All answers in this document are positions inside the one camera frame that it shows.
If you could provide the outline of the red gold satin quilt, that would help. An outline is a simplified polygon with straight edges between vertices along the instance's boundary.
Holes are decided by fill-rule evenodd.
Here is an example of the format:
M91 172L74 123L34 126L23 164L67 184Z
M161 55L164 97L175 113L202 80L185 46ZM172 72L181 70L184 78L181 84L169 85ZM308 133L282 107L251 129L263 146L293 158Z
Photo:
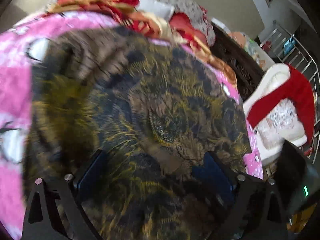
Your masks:
M198 59L221 71L227 81L236 87L237 78L234 70L224 61L214 56L208 46L205 46L200 41L195 46L172 29L168 21L153 13L138 11L136 7L128 4L99 0L88 0L87 3L86 0L79 0L66 5L58 5L56 2L47 9L50 14L65 11L97 11L110 14L121 25L146 37L165 40L174 44L185 44L191 48Z

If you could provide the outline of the dark carved wooden nightstand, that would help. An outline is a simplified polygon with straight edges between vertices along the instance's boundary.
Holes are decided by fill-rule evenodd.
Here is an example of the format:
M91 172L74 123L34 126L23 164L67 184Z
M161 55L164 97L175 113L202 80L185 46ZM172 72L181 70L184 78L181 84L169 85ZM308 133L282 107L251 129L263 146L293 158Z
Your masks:
M256 90L264 72L252 57L220 27L213 24L215 43L210 47L213 55L222 59L234 70L237 87L243 101Z

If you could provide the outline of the red cushion right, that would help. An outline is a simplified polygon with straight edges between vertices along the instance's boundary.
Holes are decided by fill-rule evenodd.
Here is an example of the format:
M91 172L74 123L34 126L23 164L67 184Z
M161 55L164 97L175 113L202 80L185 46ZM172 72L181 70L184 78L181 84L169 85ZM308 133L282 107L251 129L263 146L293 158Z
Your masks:
M170 21L172 29L177 31L183 38L193 43L195 46L200 41L205 46L208 45L206 36L199 30L195 29L189 17L183 12L175 12Z

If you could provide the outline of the pink penguin fleece blanket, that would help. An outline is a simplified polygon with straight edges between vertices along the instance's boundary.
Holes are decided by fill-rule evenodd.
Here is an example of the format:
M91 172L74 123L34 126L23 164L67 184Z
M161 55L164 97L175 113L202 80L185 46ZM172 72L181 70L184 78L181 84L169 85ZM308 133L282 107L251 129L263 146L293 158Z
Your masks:
M40 17L1 34L1 223L14 239L22 236L25 207L29 197L23 194L22 179L23 158L32 123L32 67L43 59L51 39L69 31L116 27L122 26L108 16L93 12L69 12ZM194 56L184 45L147 39L159 46L179 46ZM224 75L199 61L215 74L227 96L242 105L238 92ZM247 121L246 127L251 149L243 157L243 172L262 178L260 155Z

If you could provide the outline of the dark floral patterned garment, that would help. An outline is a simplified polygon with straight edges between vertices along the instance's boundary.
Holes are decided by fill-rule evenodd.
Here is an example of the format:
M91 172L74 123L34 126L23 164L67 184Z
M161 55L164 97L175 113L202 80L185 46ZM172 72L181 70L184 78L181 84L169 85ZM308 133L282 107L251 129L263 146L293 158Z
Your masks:
M123 27L69 31L32 67L23 194L104 154L83 208L103 239L207 239L221 212L192 177L208 151L243 172L242 105L179 46Z

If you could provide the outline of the red cloth on chair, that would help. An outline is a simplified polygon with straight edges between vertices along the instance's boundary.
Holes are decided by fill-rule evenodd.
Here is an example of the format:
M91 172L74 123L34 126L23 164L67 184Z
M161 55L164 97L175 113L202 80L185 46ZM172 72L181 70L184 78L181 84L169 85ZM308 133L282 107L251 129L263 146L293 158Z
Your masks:
M254 128L281 100L289 99L293 102L298 118L303 124L307 142L312 142L315 103L309 81L291 65L282 63L275 64L269 68L264 77L270 76L273 70L288 70L290 73L289 79L274 91L262 96L262 98L253 103L247 115L249 124Z

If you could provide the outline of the metal stair railing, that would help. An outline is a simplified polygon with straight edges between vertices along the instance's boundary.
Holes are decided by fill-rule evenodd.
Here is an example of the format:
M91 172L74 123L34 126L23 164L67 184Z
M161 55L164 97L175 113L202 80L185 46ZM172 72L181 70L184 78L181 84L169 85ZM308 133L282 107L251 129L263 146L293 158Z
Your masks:
M271 30L260 44L276 63L285 63L300 71L309 81L315 101L313 141L302 149L313 164L319 150L319 39L317 33L302 22L295 31L289 31L274 20Z

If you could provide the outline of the white upholstered chair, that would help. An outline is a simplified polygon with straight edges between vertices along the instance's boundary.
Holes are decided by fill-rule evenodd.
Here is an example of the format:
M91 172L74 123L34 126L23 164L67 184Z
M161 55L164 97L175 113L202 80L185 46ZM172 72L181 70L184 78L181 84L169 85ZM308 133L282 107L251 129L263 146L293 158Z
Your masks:
M270 76L262 78L253 94L244 102L243 109L247 119L249 109L262 96L274 91L289 79L288 70L273 70ZM262 165L275 161L281 152L283 141L287 140L295 146L303 146L307 142L303 124L298 118L293 102L281 100L268 115L253 129Z

